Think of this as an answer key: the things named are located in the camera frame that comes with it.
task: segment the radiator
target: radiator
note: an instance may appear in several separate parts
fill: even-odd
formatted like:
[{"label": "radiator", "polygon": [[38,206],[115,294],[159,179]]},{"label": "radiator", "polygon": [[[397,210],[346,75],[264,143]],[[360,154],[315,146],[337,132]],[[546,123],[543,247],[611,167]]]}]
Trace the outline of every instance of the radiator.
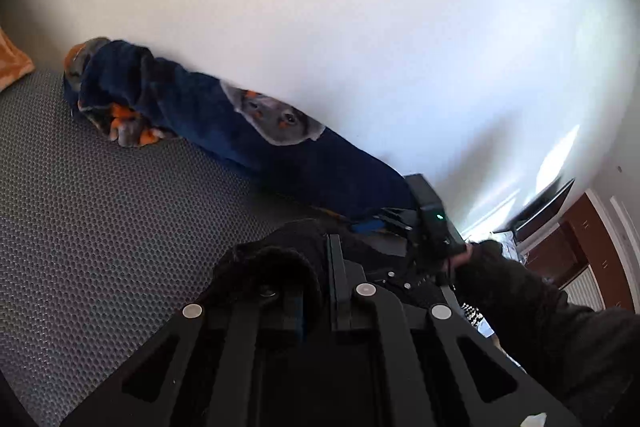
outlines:
[{"label": "radiator", "polygon": [[578,277],[563,289],[569,297],[569,302],[573,304],[588,306],[597,312],[604,309],[604,302],[602,301],[602,296],[600,295],[598,284],[593,276],[591,266],[583,270]]}]

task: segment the honeycomb patterned fabric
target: honeycomb patterned fabric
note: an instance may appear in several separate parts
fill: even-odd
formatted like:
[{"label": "honeycomb patterned fabric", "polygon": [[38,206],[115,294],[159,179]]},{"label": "honeycomb patterned fabric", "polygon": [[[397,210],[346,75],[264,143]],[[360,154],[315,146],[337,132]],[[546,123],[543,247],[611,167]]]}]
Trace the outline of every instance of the honeycomb patterned fabric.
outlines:
[{"label": "honeycomb patterned fabric", "polygon": [[0,94],[0,369],[58,425],[206,286],[223,252],[310,209],[184,140],[126,149],[36,71]]}]

